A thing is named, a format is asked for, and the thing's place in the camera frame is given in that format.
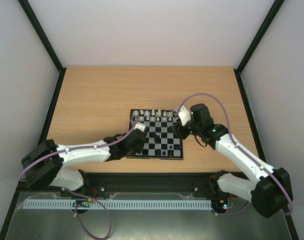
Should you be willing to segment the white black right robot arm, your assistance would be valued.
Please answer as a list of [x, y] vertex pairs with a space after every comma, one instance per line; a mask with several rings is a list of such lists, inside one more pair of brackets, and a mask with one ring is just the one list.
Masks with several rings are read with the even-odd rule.
[[200, 137], [205, 146], [227, 157], [247, 177], [243, 179], [221, 170], [209, 178], [212, 194], [229, 193], [241, 197], [265, 218], [270, 218], [293, 200], [289, 173], [282, 167], [276, 169], [262, 161], [240, 144], [227, 127], [215, 124], [203, 103], [190, 109], [179, 106], [174, 116], [176, 123], [171, 129], [176, 136], [183, 140], [189, 135]]

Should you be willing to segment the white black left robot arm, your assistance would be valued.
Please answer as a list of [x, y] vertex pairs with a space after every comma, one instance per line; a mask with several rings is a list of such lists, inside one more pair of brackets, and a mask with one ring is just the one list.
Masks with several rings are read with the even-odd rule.
[[140, 124], [128, 133], [82, 145], [61, 145], [48, 139], [21, 160], [23, 171], [19, 180], [32, 190], [54, 186], [75, 191], [85, 185], [85, 173], [70, 170], [71, 166], [120, 160], [141, 153], [145, 142], [145, 127]]

